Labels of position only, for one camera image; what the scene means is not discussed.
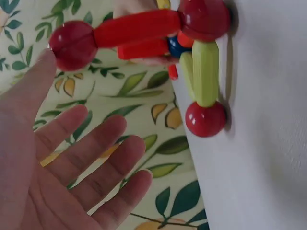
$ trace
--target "yellow fruit print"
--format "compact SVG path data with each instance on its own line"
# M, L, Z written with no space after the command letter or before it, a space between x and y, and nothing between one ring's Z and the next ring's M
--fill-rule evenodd
M78 79L83 79L83 73L76 73L73 75L75 78L78 78Z
M9 15L0 7L0 35L9 18Z
M157 0L157 3L160 9L163 9L163 8L170 9L171 8L171 3L169 0Z
M63 84L64 82L64 79L59 79L56 81L56 83L54 84L54 87L56 88L56 90L59 92L60 88L61 88L61 85Z
M154 123L156 123L158 116L167 108L166 103L162 104L156 104L154 107L152 107L152 117Z
M60 154L61 154L60 151L55 151L55 152L51 153L46 159L44 159L40 164L43 167L45 167L46 165L48 165L49 163L54 161L55 158L57 158Z
M180 111L177 107L170 110L165 117L165 126L167 128L177 129L182 125Z
M180 225L171 225L167 224L162 228L159 228L161 226L161 223L163 222L163 219L157 219L158 222L145 222L141 225L139 225L135 230L196 230L197 228L195 227L190 227L190 226L180 226ZM176 223L176 224L184 224L185 221L181 219L169 219L168 222L170 223Z
M76 81L73 78L67 78L67 80L64 83L64 91L65 93L70 96L73 97L74 93L75 93L75 87L76 87Z
M115 150L120 146L120 144L115 144L113 145L111 148L109 148L107 151L105 151L101 156L100 158L108 158L109 156L111 156Z

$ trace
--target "white surface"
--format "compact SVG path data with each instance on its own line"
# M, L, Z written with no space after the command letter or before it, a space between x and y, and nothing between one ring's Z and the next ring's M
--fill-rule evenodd
M306 230L307 3L235 4L231 129L210 139L186 129L209 224L211 230ZM220 39L222 91L226 44ZM185 115L191 100L182 76L174 88Z

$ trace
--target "red plastic ball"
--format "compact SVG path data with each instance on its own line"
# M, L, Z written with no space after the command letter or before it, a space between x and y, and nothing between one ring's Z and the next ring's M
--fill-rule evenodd
M186 112L186 124L190 132L200 138L213 137L226 124L225 109L219 102L210 108L200 107L194 102Z
M182 32L194 40L212 42L230 27L230 12L223 0L182 0L178 11Z
M62 71L84 68L93 61L98 50L92 26L82 21L70 21L58 27L51 35L49 47Z

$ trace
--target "magnetic building toy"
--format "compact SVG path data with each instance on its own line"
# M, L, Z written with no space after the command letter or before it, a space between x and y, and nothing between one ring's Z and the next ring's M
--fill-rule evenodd
M179 58L189 95L195 102L186 112L186 125L198 137L212 137L226 124L219 91L219 50L216 39L230 28L230 11L222 0L182 0L178 11L161 9L124 16L97 28L70 21L52 34L49 47L63 71L92 62L99 48L118 47L120 59L172 55ZM172 80L175 65L168 67Z

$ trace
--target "open palm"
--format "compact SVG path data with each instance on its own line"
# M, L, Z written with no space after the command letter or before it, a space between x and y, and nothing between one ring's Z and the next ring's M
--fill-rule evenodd
M87 116L87 109L78 105L32 130L54 75L55 59L46 51L0 99L0 229L114 230L145 195L152 181L149 172L136 173L94 214L87 212L134 167L145 151L144 142L135 136L126 139L102 166L67 190L122 135L126 121L109 118L43 168L40 162Z

